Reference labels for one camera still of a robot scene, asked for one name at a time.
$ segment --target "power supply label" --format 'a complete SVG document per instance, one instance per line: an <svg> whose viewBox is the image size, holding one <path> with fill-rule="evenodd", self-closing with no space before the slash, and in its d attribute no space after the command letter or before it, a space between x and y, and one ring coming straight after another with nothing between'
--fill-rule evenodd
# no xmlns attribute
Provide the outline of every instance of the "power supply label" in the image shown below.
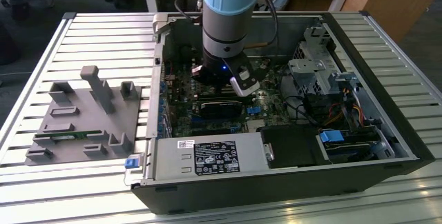
<svg viewBox="0 0 442 224"><path fill-rule="evenodd" d="M239 172L235 141L193 144L197 176Z"/></svg>

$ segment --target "green circuit board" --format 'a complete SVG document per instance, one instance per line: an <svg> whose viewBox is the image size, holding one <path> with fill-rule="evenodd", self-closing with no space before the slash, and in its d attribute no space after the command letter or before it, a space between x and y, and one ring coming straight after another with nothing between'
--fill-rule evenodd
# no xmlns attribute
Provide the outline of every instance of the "green circuit board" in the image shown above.
<svg viewBox="0 0 442 224"><path fill-rule="evenodd" d="M251 60L254 69L268 64L267 59ZM287 107L283 105L278 90L278 73L268 70L260 81L260 88L250 96L250 101L242 105L240 115L235 118L204 120L199 114L200 96L215 94L215 88L205 86L191 78L191 66L181 65L175 73L168 75L168 102L173 137L217 135L225 133L251 132L250 126L274 126L291 123ZM225 85L221 94L233 94L231 85Z"/></svg>

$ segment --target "white table leg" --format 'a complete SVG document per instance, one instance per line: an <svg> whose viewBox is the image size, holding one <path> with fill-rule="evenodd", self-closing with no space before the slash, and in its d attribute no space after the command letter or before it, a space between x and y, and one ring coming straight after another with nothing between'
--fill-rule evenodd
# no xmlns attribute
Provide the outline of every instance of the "white table leg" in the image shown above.
<svg viewBox="0 0 442 224"><path fill-rule="evenodd" d="M332 2L331 2L331 4L330 4L328 11L330 11L330 12L340 11L344 2L346 2L346 0L332 0Z"/></svg>
<svg viewBox="0 0 442 224"><path fill-rule="evenodd" d="M147 9L149 11L149 13L152 12L157 12L157 5L156 5L156 0L145 0L147 3Z"/></svg>

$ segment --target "blue release latch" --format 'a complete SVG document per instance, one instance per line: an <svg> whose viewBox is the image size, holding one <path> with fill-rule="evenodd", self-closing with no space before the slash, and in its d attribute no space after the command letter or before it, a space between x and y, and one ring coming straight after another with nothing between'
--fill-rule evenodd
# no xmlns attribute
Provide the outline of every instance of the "blue release latch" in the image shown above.
<svg viewBox="0 0 442 224"><path fill-rule="evenodd" d="M260 113L260 107L250 107L247 108L247 114L259 114Z"/></svg>
<svg viewBox="0 0 442 224"><path fill-rule="evenodd" d="M319 137L320 137L320 140L323 143L326 142L342 142L344 141L344 137L340 133L339 130L327 130L327 131L323 131L320 134L319 134Z"/></svg>
<svg viewBox="0 0 442 224"><path fill-rule="evenodd" d="M135 169L139 167L139 158L127 158L124 162L125 169Z"/></svg>

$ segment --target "white sticker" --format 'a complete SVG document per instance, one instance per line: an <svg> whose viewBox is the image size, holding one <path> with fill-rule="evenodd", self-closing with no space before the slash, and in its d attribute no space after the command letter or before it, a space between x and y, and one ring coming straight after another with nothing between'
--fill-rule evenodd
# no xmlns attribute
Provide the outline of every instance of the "white sticker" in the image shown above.
<svg viewBox="0 0 442 224"><path fill-rule="evenodd" d="M75 136L73 135L65 135L65 136L56 136L51 137L52 140L73 140Z"/></svg>
<svg viewBox="0 0 442 224"><path fill-rule="evenodd" d="M193 140L179 140L177 148L193 148L195 141Z"/></svg>

